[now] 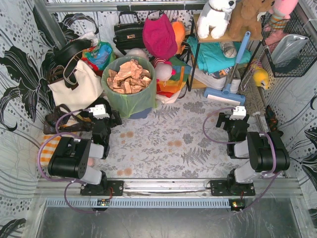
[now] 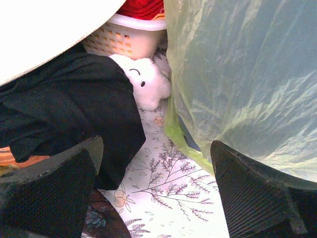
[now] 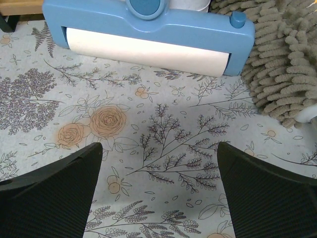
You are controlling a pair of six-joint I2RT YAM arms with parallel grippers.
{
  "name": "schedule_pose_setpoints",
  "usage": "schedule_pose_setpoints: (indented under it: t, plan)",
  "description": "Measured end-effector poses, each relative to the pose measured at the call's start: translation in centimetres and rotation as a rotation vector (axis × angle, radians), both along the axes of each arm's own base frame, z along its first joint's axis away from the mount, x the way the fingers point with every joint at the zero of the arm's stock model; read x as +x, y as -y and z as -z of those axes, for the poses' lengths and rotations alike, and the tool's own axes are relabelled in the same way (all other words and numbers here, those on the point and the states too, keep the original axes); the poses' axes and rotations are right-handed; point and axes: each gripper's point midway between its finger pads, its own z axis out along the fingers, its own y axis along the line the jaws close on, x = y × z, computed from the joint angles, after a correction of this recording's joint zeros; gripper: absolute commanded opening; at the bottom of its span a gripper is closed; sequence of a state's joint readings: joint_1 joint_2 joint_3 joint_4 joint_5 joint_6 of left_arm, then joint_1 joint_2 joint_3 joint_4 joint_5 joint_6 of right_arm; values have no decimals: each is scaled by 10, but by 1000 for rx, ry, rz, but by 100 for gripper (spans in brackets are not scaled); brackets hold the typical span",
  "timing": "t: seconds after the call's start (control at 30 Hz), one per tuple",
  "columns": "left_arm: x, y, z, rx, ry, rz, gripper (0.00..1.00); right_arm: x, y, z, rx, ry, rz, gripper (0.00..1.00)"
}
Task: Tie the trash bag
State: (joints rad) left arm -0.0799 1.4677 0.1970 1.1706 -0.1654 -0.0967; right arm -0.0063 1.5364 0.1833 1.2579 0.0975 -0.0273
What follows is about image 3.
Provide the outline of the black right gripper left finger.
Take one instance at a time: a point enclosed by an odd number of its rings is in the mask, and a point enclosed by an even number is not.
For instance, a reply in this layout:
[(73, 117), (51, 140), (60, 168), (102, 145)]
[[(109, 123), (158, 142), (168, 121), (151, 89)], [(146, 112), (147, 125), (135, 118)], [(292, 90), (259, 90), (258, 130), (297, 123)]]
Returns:
[(0, 183), (2, 238), (81, 238), (103, 148), (92, 143), (71, 155)]

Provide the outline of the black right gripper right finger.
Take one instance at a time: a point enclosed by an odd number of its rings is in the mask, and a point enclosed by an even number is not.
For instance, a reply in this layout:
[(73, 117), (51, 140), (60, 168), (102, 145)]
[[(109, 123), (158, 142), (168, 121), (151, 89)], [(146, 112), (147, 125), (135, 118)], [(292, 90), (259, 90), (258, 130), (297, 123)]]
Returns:
[(315, 238), (317, 181), (221, 142), (217, 162), (238, 238)]

